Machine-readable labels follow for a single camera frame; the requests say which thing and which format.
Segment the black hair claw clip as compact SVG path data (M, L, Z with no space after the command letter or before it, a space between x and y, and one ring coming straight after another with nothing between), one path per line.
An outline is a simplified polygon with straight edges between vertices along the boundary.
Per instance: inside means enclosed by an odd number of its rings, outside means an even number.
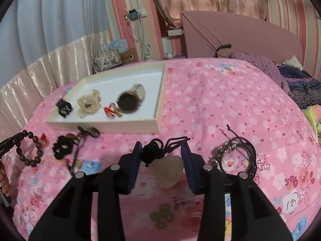
M58 114L63 118L66 118L73 111L71 103L65 101L63 98L56 103L56 107L58 108Z

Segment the wall socket with chargers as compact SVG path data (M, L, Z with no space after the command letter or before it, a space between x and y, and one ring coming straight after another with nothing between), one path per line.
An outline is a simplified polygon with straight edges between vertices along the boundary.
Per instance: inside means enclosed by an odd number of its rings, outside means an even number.
M126 20L130 20L130 21L135 21L138 20L140 18L144 18L146 17L146 10L143 9L132 9L132 10L125 10L125 19Z

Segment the brown cardboard box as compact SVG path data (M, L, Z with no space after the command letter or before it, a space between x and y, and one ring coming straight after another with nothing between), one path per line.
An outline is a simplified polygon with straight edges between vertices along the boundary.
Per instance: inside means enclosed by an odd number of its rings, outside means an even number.
M139 61L137 50L135 47L130 48L124 53L120 53L120 58L122 64L131 64Z

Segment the green bottle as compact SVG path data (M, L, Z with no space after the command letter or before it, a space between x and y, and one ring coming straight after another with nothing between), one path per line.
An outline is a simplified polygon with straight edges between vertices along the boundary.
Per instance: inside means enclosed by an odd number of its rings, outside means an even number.
M144 61L152 61L153 57L152 54L150 52L150 44L145 44L144 45Z

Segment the red string charm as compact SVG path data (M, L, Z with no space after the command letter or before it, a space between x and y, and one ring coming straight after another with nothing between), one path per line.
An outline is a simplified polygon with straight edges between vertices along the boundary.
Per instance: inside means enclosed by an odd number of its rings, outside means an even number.
M108 119L112 120L116 117L121 118L122 112L116 102L111 102L108 106L103 107L104 113Z

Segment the cream satin curtain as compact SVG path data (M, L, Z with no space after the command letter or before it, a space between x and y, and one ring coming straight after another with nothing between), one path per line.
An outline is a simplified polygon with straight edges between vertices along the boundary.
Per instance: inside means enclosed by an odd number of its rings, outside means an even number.
M108 42L108 31L84 36L41 57L2 85L1 139L23 128L57 88L90 76L93 55Z

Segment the white strap wrist watch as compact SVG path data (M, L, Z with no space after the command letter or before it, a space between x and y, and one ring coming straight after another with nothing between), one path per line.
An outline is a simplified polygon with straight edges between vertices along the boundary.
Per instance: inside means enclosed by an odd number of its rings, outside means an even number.
M124 91L116 101L121 113L133 113L139 109L145 99L146 90L141 83L134 84L131 89Z

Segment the pink floral bed sheet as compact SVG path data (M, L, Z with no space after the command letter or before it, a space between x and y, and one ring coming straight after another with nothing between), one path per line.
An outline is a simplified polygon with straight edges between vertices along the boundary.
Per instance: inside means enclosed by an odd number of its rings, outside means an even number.
M232 59L185 59L167 62L167 84L158 137L187 136L189 147L207 159L234 134L257 151L255 182L301 240L320 210L320 147L305 115L292 99L253 65ZM46 118L71 85L57 89L36 108L26 126L44 137L44 157L36 168L17 163L13 221L28 238L43 212L70 179L52 145L60 132ZM163 189L142 166L129 196L121 197L127 240L196 240L203 198L185 178Z

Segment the patterned tote bag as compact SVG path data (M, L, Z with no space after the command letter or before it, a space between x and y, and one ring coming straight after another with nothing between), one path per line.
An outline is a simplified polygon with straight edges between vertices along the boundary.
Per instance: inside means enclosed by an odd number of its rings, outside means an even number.
M118 50L101 45L98 54L92 57L92 71L97 74L122 64Z

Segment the dark crumpled blanket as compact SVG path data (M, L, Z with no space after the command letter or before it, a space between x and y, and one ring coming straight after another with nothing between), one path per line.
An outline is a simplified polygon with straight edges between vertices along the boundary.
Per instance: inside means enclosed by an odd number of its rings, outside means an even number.
M290 88L290 96L300 109L320 105L320 81L305 70L298 70L287 65L278 67Z

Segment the white shallow cardboard tray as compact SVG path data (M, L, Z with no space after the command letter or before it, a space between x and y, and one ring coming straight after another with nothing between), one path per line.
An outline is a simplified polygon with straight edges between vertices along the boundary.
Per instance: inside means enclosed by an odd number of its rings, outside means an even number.
M167 79L167 66L164 61L126 65L80 80L63 99L73 107L72 112L63 118L54 108L46 122L54 130L74 131L78 126L95 127L101 133L150 134L159 133ZM146 91L138 110L109 118L104 107L116 103L122 93L141 84ZM100 93L101 107L94 115L80 118L77 114L78 98L89 95L96 89Z

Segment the blue sheer curtain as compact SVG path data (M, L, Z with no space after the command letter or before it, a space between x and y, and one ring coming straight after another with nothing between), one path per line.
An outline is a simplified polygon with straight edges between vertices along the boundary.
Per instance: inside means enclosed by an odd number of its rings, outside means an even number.
M1 86L48 53L108 27L105 0L14 0L1 20Z

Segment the purple dotted pillow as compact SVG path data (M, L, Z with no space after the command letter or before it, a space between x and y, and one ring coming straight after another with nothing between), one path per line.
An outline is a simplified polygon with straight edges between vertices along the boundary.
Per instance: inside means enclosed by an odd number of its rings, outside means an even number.
M244 60L252 64L273 80L288 96L292 96L285 77L281 75L278 67L268 57L264 55L247 54L241 51L232 51L230 58Z

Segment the pink headboard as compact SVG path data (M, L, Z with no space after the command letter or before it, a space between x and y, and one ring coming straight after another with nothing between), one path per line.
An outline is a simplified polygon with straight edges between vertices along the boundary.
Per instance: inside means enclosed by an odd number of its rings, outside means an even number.
M218 11L183 11L182 28L188 58L213 58L222 45L282 63L296 56L303 63L301 38L272 23Z

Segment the black scrunchie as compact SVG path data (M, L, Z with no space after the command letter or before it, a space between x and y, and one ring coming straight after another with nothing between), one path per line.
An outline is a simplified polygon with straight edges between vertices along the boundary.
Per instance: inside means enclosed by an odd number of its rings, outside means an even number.
M67 135L61 135L57 138L57 141L53 144L52 150L54 152L54 158L57 160L63 159L73 151L73 141L76 136L72 133Z

